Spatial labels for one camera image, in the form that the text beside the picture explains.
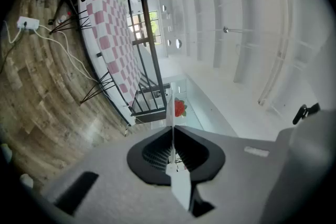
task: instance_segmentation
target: round ceiling light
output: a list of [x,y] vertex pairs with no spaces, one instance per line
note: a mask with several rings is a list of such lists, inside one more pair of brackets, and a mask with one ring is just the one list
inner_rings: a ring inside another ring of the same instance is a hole
[[180,49],[182,47],[182,41],[180,41],[179,39],[176,40],[176,47],[178,49]]

